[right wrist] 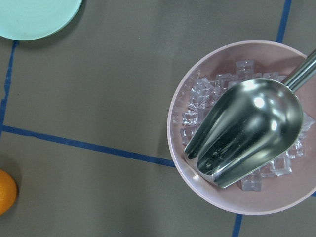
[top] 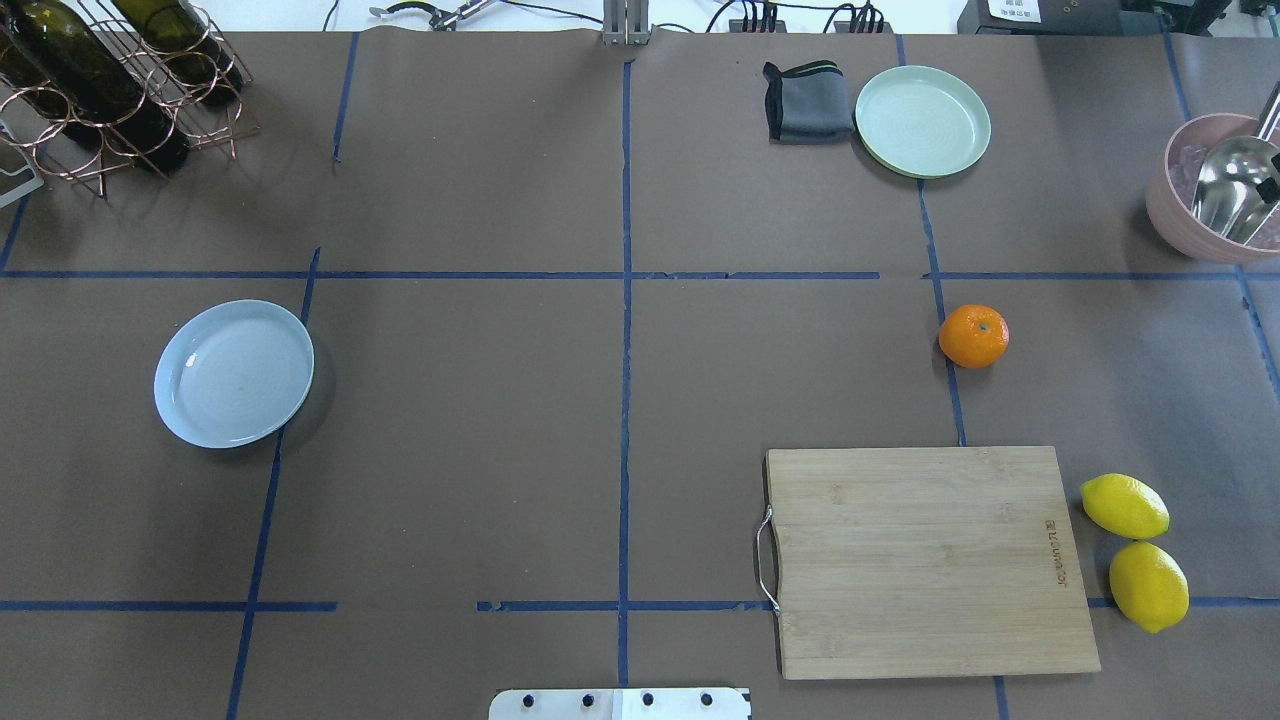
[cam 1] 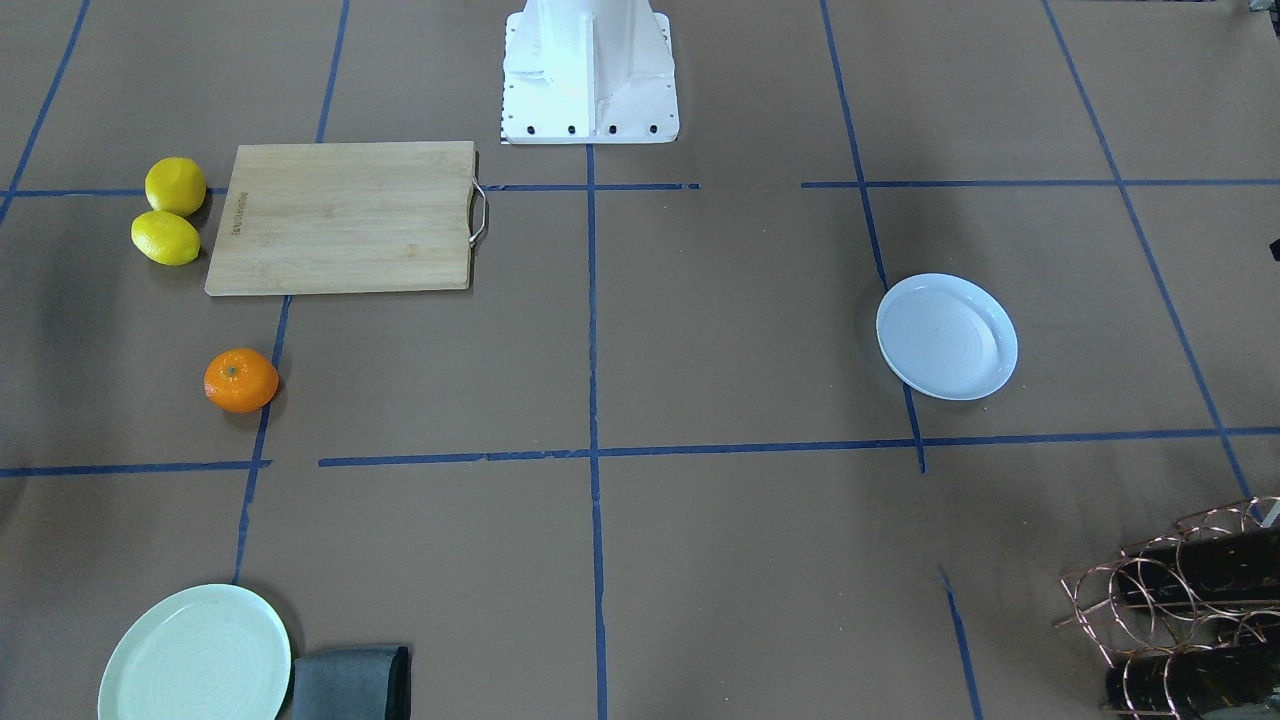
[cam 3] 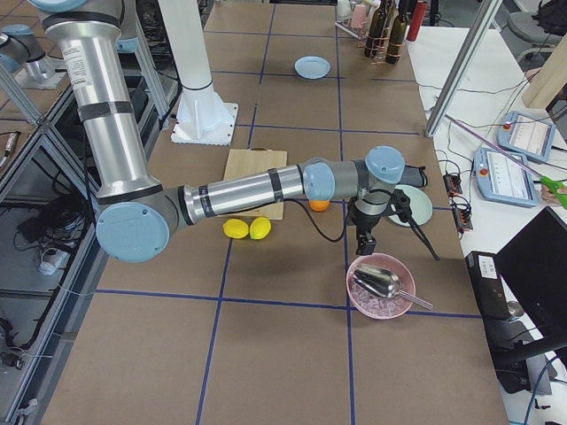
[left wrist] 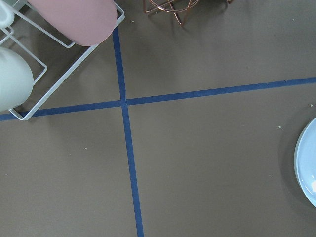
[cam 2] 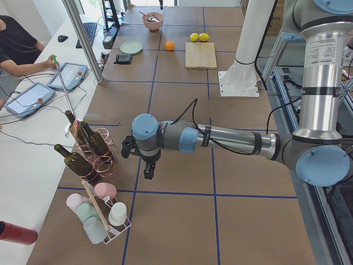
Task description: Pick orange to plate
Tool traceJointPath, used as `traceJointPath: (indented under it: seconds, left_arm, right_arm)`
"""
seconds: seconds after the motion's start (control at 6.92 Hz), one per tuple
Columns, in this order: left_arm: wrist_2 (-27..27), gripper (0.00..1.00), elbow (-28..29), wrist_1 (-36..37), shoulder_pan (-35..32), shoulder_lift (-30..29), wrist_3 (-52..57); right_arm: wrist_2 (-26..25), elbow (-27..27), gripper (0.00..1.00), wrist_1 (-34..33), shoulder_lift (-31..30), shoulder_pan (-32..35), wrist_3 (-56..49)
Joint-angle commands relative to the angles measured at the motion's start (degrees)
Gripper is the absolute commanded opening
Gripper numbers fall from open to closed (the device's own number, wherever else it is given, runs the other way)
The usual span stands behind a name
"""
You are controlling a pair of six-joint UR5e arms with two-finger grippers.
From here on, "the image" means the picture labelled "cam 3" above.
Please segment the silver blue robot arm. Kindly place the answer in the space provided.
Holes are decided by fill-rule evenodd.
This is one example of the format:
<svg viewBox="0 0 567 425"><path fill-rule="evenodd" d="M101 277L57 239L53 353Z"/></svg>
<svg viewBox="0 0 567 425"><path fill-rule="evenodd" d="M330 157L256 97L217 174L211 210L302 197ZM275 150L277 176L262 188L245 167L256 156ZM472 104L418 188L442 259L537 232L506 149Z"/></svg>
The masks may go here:
<svg viewBox="0 0 567 425"><path fill-rule="evenodd" d="M287 198L352 199L357 225L375 226L405 168L390 146L364 159L269 169L192 188L164 189L148 170L120 65L117 43L127 1L38 1L45 34L60 48L101 179L96 234L110 256L139 263L161 253L171 236L204 218L237 213Z"/></svg>

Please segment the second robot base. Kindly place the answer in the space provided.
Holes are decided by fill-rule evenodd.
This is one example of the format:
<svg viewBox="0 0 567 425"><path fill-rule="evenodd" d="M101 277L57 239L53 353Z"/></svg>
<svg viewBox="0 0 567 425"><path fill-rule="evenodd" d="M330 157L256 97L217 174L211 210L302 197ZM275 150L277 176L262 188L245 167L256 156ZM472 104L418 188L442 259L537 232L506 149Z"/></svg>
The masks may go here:
<svg viewBox="0 0 567 425"><path fill-rule="evenodd" d="M56 89L66 77L65 62L50 57L23 24L1 28L1 65L23 89Z"/></svg>

